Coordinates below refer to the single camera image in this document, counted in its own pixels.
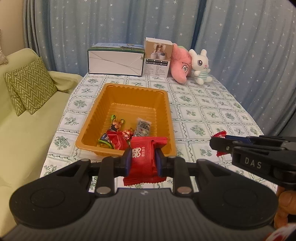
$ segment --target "green sofa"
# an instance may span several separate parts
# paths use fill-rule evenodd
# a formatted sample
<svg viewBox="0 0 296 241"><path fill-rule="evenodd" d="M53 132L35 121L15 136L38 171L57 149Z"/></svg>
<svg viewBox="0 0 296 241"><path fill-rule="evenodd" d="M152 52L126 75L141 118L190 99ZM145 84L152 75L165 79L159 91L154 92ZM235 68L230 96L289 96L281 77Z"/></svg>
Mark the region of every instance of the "green sofa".
<svg viewBox="0 0 296 241"><path fill-rule="evenodd" d="M14 227L9 199L20 186L39 178L50 143L71 92L81 81L77 74L49 71L58 91L33 115L17 116L5 84L5 72L38 58L32 49L7 56L0 65L0 237Z"/></svg>

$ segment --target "human hand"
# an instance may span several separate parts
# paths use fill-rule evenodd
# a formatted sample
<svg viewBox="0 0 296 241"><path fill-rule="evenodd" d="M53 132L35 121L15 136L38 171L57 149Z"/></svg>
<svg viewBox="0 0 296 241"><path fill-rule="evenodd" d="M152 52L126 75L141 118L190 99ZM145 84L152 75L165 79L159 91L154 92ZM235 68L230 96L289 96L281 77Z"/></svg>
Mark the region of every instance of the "human hand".
<svg viewBox="0 0 296 241"><path fill-rule="evenodd" d="M274 217L274 227L278 229L287 225L289 214L296 215L296 191L285 191L285 188L278 186L276 196L279 208Z"/></svg>

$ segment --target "orange plastic basket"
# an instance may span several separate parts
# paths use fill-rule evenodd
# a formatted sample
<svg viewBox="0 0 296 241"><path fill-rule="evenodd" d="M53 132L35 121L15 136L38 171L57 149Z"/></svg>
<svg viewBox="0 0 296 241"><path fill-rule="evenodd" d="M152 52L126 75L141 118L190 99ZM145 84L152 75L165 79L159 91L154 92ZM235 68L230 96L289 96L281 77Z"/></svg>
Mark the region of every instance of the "orange plastic basket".
<svg viewBox="0 0 296 241"><path fill-rule="evenodd" d="M121 130L136 129L137 118L150 121L151 136L167 137L165 156L176 155L170 105L166 91L132 85L105 84L76 140L76 146L100 156L122 156L124 151L100 147L98 139L111 125L111 115L124 119Z"/></svg>

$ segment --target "floral tablecloth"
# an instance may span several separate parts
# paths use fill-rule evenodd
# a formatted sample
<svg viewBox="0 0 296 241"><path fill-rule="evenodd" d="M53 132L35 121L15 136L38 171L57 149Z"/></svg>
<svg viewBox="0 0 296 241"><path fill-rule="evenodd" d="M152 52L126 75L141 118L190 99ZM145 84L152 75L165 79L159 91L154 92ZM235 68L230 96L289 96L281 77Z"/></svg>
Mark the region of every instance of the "floral tablecloth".
<svg viewBox="0 0 296 241"><path fill-rule="evenodd" d="M221 130L226 130L230 135L243 137L262 134L252 117L214 77L211 83L200 86L193 78L189 78L186 84L181 85L173 78L86 74L69 98L40 177L82 158L92 161L102 160L102 157L92 152L77 148L75 141L95 99L106 83L166 90L170 101L178 156L183 157L187 162L206 158L258 181L273 191L276 190L276 185L233 166L230 155L218 158L216 151L210 148L211 136ZM96 177L93 178L90 191L93 191L95 182ZM172 178L167 178L162 183L141 183L130 188L172 188L172 183ZM198 191L193 178L192 183L194 190ZM115 179L115 188L118 187L124 187L122 177Z"/></svg>

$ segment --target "white box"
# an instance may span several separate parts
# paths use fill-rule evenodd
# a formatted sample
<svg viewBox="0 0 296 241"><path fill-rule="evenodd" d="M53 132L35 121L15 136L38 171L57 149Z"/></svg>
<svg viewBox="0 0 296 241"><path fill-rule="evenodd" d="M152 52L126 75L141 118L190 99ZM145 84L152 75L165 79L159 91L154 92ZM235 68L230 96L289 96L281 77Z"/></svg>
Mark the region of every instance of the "white box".
<svg viewBox="0 0 296 241"><path fill-rule="evenodd" d="M145 38L143 75L167 77L173 43L169 40Z"/></svg>
<svg viewBox="0 0 296 241"><path fill-rule="evenodd" d="M90 74L142 76L143 45L98 43L87 52Z"/></svg>

